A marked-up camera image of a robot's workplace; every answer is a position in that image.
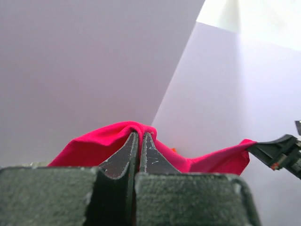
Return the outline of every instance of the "red cloth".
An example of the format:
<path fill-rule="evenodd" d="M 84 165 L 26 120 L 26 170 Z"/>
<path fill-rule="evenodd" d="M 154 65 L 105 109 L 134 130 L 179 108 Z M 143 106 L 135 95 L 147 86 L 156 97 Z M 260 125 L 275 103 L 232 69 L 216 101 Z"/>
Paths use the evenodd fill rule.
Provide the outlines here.
<path fill-rule="evenodd" d="M 256 143 L 244 140 L 239 145 L 202 157 L 184 158 L 156 139 L 155 128 L 134 121 L 125 121 L 73 139 L 48 166 L 99 165 L 119 150 L 133 131 L 138 132 L 139 135 L 139 153 L 141 153 L 143 135 L 146 132 L 151 133 L 158 151 L 181 172 L 217 172 L 240 175 L 250 161 L 246 149 Z"/>

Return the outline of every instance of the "fabric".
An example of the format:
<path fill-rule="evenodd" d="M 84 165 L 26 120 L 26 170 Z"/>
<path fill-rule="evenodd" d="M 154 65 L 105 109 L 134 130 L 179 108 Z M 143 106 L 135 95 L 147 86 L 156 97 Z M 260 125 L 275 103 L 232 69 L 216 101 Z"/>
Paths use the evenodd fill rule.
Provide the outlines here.
<path fill-rule="evenodd" d="M 145 133 L 150 133 L 156 148 L 180 172 L 217 172 L 240 175 L 248 165 L 246 150 L 256 142 L 244 140 L 198 158 L 184 158 L 157 140 L 157 131 L 134 121 L 112 124 L 73 139 L 48 166 L 97 166 L 119 150 L 131 132 L 139 135 L 139 153 Z"/>

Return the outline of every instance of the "towel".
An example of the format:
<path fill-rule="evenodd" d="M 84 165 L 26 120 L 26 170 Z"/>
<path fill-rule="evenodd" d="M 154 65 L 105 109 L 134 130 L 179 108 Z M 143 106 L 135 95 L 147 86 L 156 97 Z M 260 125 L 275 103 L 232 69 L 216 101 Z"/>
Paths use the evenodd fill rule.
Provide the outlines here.
<path fill-rule="evenodd" d="M 145 133 L 150 133 L 157 150 L 180 172 L 232 173 L 240 175 L 248 165 L 246 150 L 256 142 L 245 139 L 240 144 L 198 158 L 185 158 L 157 140 L 154 127 L 124 121 L 96 129 L 73 139 L 48 166 L 97 166 L 118 151 L 131 132 L 139 135 L 139 154 Z"/>

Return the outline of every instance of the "gray wall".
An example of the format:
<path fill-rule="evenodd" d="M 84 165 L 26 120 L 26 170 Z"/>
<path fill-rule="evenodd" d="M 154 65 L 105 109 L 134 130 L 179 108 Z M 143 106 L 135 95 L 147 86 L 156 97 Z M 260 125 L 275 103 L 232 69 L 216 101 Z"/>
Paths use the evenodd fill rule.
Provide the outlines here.
<path fill-rule="evenodd" d="M 158 139 L 186 157 L 297 135 L 301 53 L 197 23 L 153 121 Z M 258 159 L 242 177 L 263 226 L 300 224 L 301 183 Z"/>
<path fill-rule="evenodd" d="M 0 165 L 151 124 L 203 0 L 0 0 Z"/>

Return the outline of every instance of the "pink cloth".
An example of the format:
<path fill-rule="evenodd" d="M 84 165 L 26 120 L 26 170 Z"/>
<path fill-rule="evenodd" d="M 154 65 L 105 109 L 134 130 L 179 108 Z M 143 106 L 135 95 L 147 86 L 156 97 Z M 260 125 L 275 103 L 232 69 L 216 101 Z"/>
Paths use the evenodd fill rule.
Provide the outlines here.
<path fill-rule="evenodd" d="M 99 165 L 119 150 L 133 131 L 139 135 L 139 153 L 142 149 L 143 135 L 150 133 L 158 151 L 180 172 L 217 172 L 240 175 L 250 161 L 246 149 L 256 143 L 244 140 L 239 145 L 202 157 L 184 158 L 157 140 L 155 128 L 134 121 L 125 121 L 73 139 L 48 166 Z"/>

